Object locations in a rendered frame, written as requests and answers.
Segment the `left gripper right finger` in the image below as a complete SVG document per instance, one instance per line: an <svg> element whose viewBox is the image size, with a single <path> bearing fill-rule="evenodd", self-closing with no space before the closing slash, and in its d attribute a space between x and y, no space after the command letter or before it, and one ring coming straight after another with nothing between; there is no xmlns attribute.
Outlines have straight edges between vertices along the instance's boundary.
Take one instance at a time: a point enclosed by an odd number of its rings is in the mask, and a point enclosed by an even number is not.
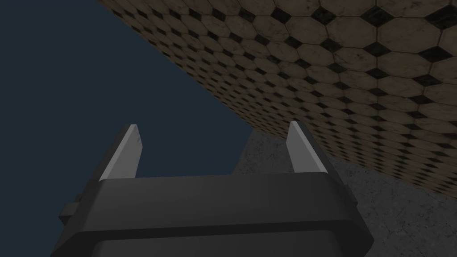
<svg viewBox="0 0 457 257"><path fill-rule="evenodd" d="M286 146L294 172L336 173L325 153L302 122L292 121L290 123Z"/></svg>

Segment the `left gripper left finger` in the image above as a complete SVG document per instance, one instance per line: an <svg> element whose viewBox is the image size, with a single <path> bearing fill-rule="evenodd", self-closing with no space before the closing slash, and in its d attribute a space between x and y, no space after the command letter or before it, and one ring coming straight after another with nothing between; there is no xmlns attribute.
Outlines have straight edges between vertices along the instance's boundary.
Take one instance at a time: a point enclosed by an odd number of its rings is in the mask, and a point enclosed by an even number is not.
<svg viewBox="0 0 457 257"><path fill-rule="evenodd" d="M104 155L93 179L98 182L105 179L134 178L142 148L138 126L136 124L126 125Z"/></svg>

